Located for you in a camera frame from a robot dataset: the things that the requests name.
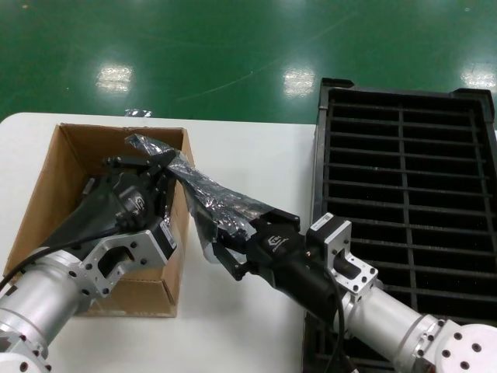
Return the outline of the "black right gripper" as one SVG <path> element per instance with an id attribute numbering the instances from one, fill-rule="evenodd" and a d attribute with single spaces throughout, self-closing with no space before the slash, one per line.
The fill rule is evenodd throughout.
<path id="1" fill-rule="evenodd" d="M 286 211 L 268 211 L 253 219 L 252 227 L 259 231 L 245 246 L 250 272 L 322 322 L 333 322 L 338 312 L 337 291 L 324 266 L 306 255 L 305 237 L 299 233 L 300 218 Z M 213 244 L 213 252 L 236 281 L 248 273 L 249 265 L 239 263 L 220 243 Z"/>

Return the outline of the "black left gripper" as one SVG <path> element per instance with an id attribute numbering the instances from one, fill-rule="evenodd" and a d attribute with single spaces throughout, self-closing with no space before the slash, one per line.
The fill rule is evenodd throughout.
<path id="1" fill-rule="evenodd" d="M 148 157 L 104 157 L 103 165 L 114 169 L 147 169 L 144 182 L 135 174 L 101 176 L 76 209 L 41 244 L 64 245 L 74 255 L 86 255 L 100 240 L 113 235 L 156 230 L 165 216 L 171 176 L 166 166 L 172 152 Z"/>

